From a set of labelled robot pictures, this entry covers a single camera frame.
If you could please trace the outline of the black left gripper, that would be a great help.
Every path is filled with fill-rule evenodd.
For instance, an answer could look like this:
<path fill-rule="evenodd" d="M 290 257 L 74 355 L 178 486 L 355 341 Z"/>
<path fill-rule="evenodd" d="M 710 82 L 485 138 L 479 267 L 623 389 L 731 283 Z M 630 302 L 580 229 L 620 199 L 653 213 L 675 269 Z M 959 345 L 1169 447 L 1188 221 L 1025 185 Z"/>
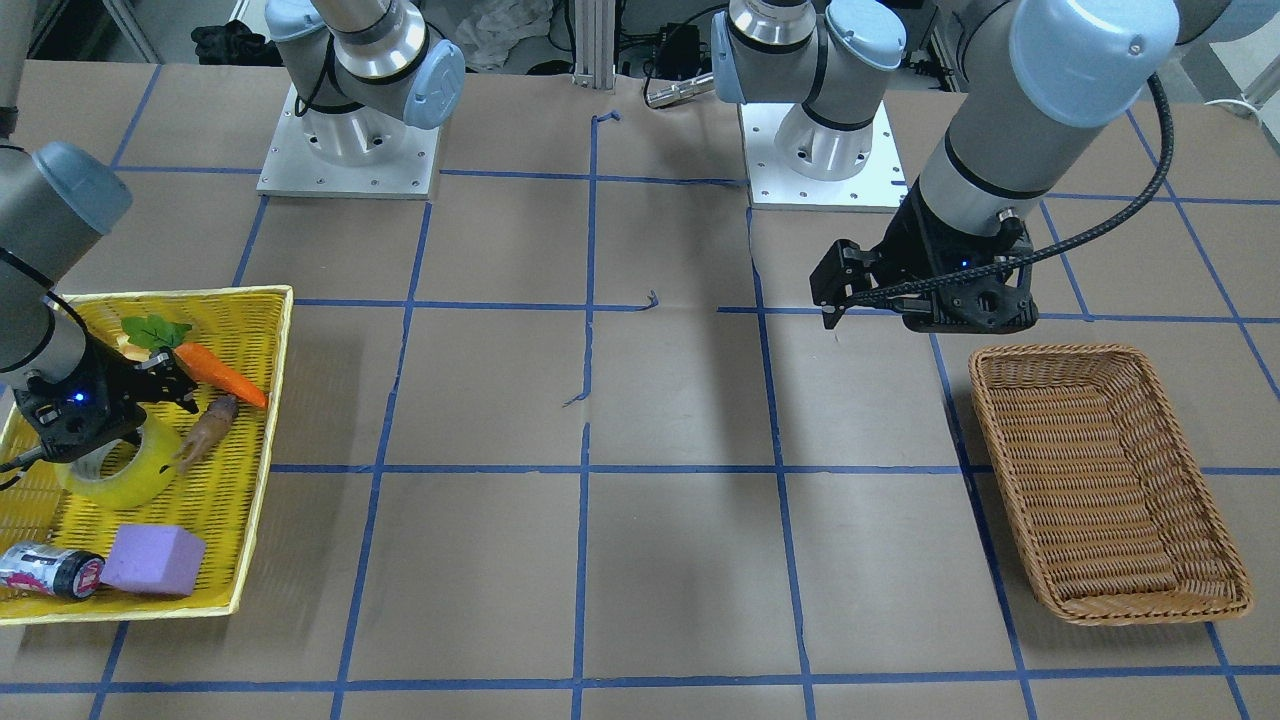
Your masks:
<path fill-rule="evenodd" d="M 928 290 L 913 282 L 1028 258 L 1030 240 L 1011 209 L 993 217 L 993 234 L 969 234 L 940 219 L 916 190 L 908 192 L 883 240 L 863 250 L 836 240 L 809 277 L 812 301 L 833 331 L 852 306 L 888 309 L 919 333 L 1018 333 L 1032 328 L 1039 310 L 1030 293 L 1030 268 L 948 279 Z"/>

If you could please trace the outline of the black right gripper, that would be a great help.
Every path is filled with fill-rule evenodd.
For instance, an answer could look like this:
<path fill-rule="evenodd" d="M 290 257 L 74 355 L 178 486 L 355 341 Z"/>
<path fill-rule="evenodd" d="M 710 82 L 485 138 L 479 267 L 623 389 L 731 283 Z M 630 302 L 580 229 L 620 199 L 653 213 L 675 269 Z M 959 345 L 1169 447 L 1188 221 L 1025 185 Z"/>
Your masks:
<path fill-rule="evenodd" d="M 147 413 L 142 404 L 172 402 L 195 414 L 197 383 L 179 366 L 172 348 L 134 363 L 92 345 L 69 377 L 59 382 L 28 372 L 14 387 L 20 415 L 38 443 L 15 462 L 72 462 L 118 441 L 141 446 Z"/>

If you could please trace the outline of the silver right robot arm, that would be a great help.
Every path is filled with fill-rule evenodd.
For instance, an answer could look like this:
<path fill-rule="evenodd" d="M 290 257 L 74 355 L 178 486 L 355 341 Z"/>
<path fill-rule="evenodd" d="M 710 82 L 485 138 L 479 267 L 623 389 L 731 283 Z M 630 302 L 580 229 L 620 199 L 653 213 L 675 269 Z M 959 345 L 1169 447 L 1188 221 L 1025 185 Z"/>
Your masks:
<path fill-rule="evenodd" d="M 3 418 L 32 430 L 3 468 L 69 462 L 137 445 L 161 410 L 200 416 L 205 383 L 169 348 L 136 361 L 116 328 L 92 331 L 73 293 L 169 284 L 238 284 L 268 219 L 256 183 L 273 156 L 307 199 L 424 200 L 436 131 L 458 106 L 462 51 L 415 1 L 379 3 L 334 29 L 349 1 L 270 4 L 289 67 L 113 65 L 26 60 L 29 128 L 3 140 Z M 338 108 L 369 141 L 352 167 L 330 163 L 308 127 L 333 132 Z"/>

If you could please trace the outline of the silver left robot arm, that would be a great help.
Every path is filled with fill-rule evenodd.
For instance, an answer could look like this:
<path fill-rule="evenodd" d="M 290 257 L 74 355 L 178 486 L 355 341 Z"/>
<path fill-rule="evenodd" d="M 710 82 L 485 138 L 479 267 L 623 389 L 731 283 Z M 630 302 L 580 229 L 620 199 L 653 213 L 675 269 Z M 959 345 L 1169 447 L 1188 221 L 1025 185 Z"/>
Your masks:
<path fill-rule="evenodd" d="M 827 329 L 854 307 L 893 313 L 919 333 L 1010 334 L 1041 316 L 1038 263 L 1101 238 L 1155 199 L 1175 149 L 1161 67 L 1277 15 L 1275 1 L 940 1 L 954 17 L 963 91 L 937 120 L 882 240 L 836 240 L 812 270 Z M 731 1 L 712 22 L 716 92 L 740 108 L 786 108 L 774 147 L 790 170 L 836 182 L 876 156 L 879 113 L 908 58 L 908 32 L 882 1 Z M 1143 96 L 1157 108 L 1152 177 L 1111 217 L 1037 249 L 1027 218 L 1094 141 Z"/>

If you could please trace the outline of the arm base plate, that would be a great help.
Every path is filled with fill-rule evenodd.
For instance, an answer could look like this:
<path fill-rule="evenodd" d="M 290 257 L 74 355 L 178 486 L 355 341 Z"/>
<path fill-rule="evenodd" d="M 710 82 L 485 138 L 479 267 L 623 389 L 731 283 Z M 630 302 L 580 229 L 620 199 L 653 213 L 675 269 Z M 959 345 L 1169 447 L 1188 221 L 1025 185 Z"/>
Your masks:
<path fill-rule="evenodd" d="M 909 191 L 886 105 L 835 131 L 797 104 L 739 108 L 750 205 L 762 210 L 895 213 Z"/>
<path fill-rule="evenodd" d="M 270 197 L 428 200 L 440 131 L 402 124 L 371 108 L 294 114 L 285 96 L 256 190 Z"/>

